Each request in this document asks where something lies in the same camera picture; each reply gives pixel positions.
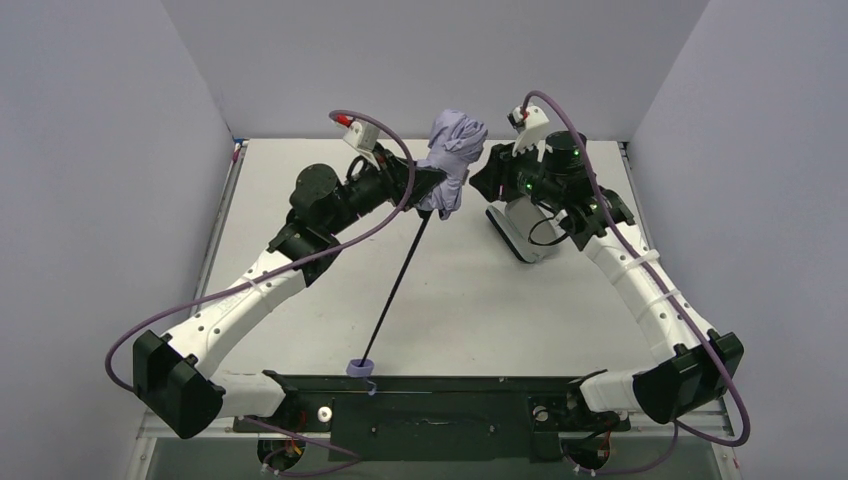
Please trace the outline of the lilac folding umbrella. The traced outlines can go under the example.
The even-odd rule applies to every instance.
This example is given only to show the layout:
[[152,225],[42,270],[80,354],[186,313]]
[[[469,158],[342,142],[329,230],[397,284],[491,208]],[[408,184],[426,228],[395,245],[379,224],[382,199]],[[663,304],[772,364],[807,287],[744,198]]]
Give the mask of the lilac folding umbrella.
[[360,379],[367,386],[369,396],[375,395],[378,391],[377,384],[372,379],[375,364],[370,358],[370,354],[412,258],[419,247],[432,215],[437,214],[440,219],[446,220],[461,207],[462,191],[467,181],[470,166],[480,159],[487,138],[488,129],[486,125],[459,110],[446,109],[437,115],[432,122],[428,137],[428,153],[418,164],[444,172],[446,179],[414,203],[420,225],[389,291],[363,354],[359,358],[350,360],[346,367],[346,374],[349,377]]

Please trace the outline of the black umbrella case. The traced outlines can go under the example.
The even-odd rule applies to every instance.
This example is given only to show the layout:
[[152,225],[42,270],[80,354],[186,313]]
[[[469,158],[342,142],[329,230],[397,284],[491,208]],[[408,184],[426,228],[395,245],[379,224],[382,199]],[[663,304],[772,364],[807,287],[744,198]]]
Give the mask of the black umbrella case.
[[560,234],[548,220],[550,214],[528,198],[510,201],[503,208],[490,204],[485,214],[509,251],[522,263],[539,263],[556,256],[562,247],[552,245]]

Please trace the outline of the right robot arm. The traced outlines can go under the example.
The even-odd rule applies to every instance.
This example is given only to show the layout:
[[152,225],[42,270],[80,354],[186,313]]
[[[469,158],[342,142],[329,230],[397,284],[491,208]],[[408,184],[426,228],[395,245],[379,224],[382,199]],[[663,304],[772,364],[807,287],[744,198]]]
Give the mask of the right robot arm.
[[583,381],[583,406],[597,413],[640,410],[666,424],[727,392],[744,354],[741,340],[719,333],[688,304],[620,195],[602,188],[595,197],[568,132],[523,152],[512,144],[492,146],[470,184],[520,261],[538,263],[560,243],[572,243],[599,268],[641,329],[655,366]]

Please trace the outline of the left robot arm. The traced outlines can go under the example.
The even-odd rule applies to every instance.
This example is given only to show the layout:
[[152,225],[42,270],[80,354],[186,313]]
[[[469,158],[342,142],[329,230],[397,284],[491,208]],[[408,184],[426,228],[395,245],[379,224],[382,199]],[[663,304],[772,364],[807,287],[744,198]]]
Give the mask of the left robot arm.
[[241,279],[202,309],[132,346],[133,392],[181,439],[225,417],[270,417],[290,387],[272,371],[222,373],[231,350],[289,298],[311,286],[341,252],[338,234],[385,203],[414,206],[447,177],[379,149],[375,164],[341,179],[318,163],[297,176],[284,226]]

